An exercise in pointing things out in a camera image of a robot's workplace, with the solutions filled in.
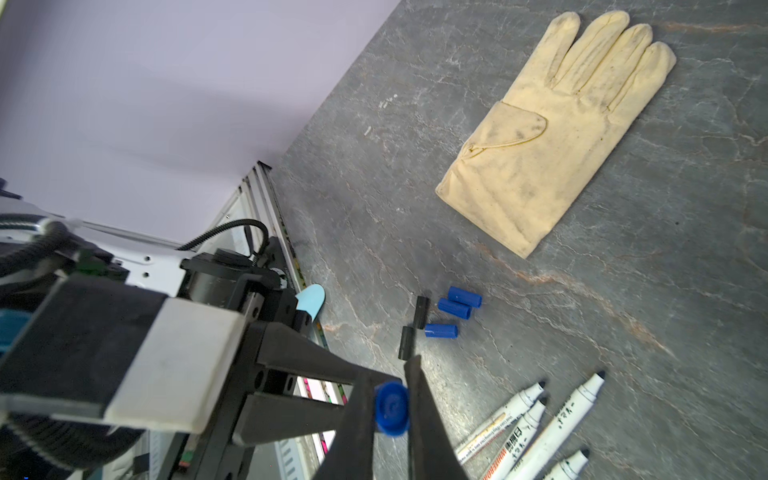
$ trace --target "blue marker cap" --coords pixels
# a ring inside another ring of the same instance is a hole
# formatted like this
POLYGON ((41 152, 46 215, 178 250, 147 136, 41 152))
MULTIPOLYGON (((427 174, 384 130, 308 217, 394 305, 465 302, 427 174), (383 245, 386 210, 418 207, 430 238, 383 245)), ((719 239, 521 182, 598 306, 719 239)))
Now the blue marker cap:
POLYGON ((388 382, 376 394, 376 424, 391 437, 399 437, 408 430, 408 389, 399 382, 388 382))
POLYGON ((424 334, 439 339, 454 339, 458 336, 458 327, 456 325, 428 323, 424 327, 424 334))
POLYGON ((472 312, 471 307, 444 298, 441 298, 440 301, 437 302, 437 308, 442 312, 456 315, 458 318, 463 318, 464 320, 469 320, 469 314, 472 312))
POLYGON ((458 287, 452 286, 448 290, 448 300, 452 302, 463 303, 464 305, 480 308, 482 305, 482 296, 477 293, 468 292, 458 287))

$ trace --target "glove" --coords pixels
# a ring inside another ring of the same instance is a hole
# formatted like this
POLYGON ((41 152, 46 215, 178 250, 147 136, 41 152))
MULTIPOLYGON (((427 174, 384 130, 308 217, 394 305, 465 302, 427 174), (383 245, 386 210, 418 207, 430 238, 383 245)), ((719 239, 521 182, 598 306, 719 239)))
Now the glove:
POLYGON ((565 214, 675 64, 649 25, 608 12, 578 41, 574 12, 547 28, 528 63, 464 143, 435 192, 526 258, 565 214))

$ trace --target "table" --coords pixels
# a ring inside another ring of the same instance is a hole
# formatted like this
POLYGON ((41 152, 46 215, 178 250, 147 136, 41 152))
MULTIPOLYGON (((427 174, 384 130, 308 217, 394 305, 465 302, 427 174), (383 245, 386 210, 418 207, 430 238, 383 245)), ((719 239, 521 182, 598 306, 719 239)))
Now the table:
MULTIPOLYGON (((582 478, 768 471, 768 3, 405 0, 281 159, 273 180, 331 350, 402 375, 415 295, 481 293, 457 340, 416 339, 450 439, 547 379, 545 422, 606 368, 556 458, 582 478), (612 8, 677 66, 560 223, 523 260, 434 188, 547 24, 612 8)), ((498 444, 467 464, 478 477, 498 444)), ((378 480, 406 441, 378 438, 378 480)))

